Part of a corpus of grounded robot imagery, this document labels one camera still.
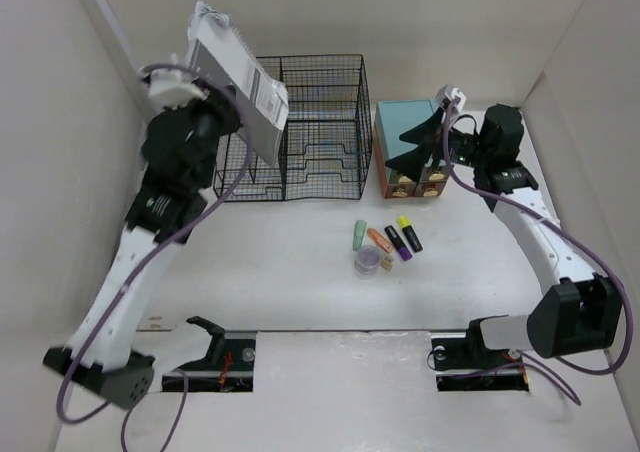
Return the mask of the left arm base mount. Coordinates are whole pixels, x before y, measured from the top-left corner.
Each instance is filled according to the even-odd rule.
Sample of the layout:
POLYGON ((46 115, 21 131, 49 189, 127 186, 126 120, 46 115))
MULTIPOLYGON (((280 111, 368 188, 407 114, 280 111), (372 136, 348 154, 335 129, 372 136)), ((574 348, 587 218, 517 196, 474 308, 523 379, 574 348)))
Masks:
POLYGON ((193 316, 170 332, 162 357, 168 361, 159 390, 193 393, 249 393, 254 386, 257 334, 228 332, 193 316))

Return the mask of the grey packaged notebook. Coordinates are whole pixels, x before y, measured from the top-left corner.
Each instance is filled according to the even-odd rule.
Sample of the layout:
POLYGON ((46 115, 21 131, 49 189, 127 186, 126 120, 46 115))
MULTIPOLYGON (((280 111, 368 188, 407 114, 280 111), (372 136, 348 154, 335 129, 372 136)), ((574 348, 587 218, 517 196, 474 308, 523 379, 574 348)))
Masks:
POLYGON ((217 84, 235 87, 253 151, 276 166, 289 115, 285 84, 266 72, 231 17, 203 1, 195 5, 187 37, 187 65, 217 84))

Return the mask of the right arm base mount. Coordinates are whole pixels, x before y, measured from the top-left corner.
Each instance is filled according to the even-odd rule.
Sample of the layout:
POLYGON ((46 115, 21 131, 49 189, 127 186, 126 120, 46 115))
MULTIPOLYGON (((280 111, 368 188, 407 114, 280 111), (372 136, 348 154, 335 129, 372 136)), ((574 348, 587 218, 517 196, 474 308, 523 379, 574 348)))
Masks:
POLYGON ((436 332, 430 336, 428 366, 439 392, 528 392, 520 358, 507 350, 487 349, 475 332, 436 332))

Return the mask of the clear jar purple contents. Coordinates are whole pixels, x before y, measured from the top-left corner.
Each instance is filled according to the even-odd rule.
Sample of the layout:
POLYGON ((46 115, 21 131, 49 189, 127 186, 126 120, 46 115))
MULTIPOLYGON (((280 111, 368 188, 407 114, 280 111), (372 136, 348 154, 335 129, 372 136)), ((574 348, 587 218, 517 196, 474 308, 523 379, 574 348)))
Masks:
POLYGON ((381 251, 377 246, 362 246, 354 256, 354 267, 362 277, 375 275, 380 269, 381 251))

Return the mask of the purple black highlighter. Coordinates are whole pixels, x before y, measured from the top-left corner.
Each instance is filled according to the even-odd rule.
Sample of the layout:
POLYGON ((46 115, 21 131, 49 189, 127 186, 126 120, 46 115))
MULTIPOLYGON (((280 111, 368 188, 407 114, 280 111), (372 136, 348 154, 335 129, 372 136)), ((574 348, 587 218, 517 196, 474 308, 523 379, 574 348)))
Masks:
POLYGON ((393 226, 389 225, 384 228, 384 231, 400 258, 403 261, 411 260, 413 255, 404 240, 398 234, 397 230, 393 226))

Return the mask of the green highlighter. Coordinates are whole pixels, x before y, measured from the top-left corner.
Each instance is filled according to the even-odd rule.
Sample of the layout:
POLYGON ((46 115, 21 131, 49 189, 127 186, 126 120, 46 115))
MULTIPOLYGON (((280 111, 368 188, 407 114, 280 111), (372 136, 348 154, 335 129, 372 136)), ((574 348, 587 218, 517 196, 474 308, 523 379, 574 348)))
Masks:
POLYGON ((364 220, 358 219, 354 225, 354 232, 352 237, 352 250, 359 251, 363 245, 364 236, 367 230, 367 223, 364 220))

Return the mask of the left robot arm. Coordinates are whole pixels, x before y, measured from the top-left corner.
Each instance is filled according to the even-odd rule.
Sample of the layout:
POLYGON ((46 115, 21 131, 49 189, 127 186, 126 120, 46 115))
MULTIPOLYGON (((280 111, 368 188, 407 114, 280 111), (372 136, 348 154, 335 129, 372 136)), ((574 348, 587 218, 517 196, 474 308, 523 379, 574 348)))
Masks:
POLYGON ((146 169, 116 257, 76 332, 43 359, 65 385, 131 410, 157 373, 181 365, 178 353, 205 369, 223 359, 222 329, 201 317, 189 318, 151 352, 134 349, 133 341, 159 279, 211 208, 202 193, 213 184, 219 141, 242 126, 228 100, 233 93, 211 91, 165 107, 147 125, 141 147, 146 169))

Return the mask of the yellow black highlighter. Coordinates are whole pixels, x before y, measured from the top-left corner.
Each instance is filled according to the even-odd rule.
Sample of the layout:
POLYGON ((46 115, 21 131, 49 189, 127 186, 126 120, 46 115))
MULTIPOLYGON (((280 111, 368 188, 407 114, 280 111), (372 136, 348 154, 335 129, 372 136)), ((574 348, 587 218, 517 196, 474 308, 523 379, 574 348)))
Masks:
POLYGON ((409 246, 414 253, 419 253, 423 250, 421 241, 419 240, 417 233, 415 232, 412 223, 406 216, 400 216, 397 218, 397 224, 403 232, 409 246))

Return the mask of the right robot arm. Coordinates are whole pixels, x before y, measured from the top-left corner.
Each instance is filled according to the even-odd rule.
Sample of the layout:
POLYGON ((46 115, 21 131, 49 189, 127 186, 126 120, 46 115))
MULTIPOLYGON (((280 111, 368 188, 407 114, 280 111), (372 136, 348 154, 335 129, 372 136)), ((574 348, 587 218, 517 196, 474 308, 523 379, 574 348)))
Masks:
POLYGON ((399 139, 412 150, 387 160, 388 168, 420 179, 428 167, 472 168, 466 189, 481 196, 528 260, 542 298, 527 315, 478 318, 460 340, 445 340, 454 352, 447 369, 484 368, 500 352, 533 351, 564 362, 569 355, 604 350, 615 339, 619 320, 632 317, 620 280, 595 253, 563 232, 550 215, 539 184, 519 159, 524 136, 521 113, 489 107, 480 129, 455 128, 461 105, 446 100, 425 121, 399 139))

